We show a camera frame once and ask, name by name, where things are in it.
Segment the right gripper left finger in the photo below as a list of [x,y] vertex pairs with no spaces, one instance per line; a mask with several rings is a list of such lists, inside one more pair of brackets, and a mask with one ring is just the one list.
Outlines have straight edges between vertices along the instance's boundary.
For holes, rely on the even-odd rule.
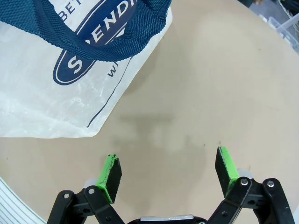
[[58,193],[48,218],[49,224],[83,224],[93,216],[99,224],[122,224],[124,221],[112,207],[122,176],[119,158],[107,156],[100,177],[95,185],[74,193],[63,190]]

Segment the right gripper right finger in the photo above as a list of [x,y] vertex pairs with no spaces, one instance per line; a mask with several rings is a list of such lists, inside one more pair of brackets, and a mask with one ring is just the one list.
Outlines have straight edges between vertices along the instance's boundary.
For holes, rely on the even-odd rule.
[[232,224],[242,209],[253,210],[260,224],[292,224],[293,215],[280,181],[240,176],[226,147],[218,147],[215,170],[224,200],[208,219],[209,224]]

